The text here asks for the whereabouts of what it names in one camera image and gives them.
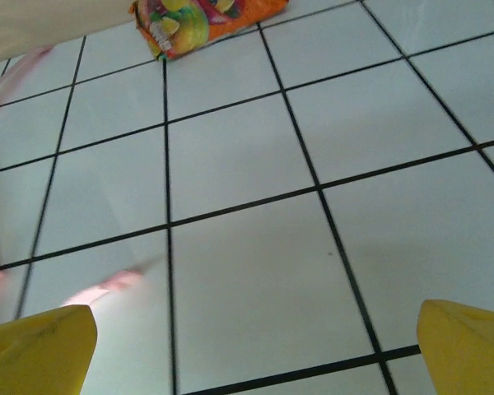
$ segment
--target orange plastic bag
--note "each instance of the orange plastic bag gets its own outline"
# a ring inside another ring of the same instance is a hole
[[[157,58],[177,58],[279,13],[289,0],[137,0],[129,12]]]

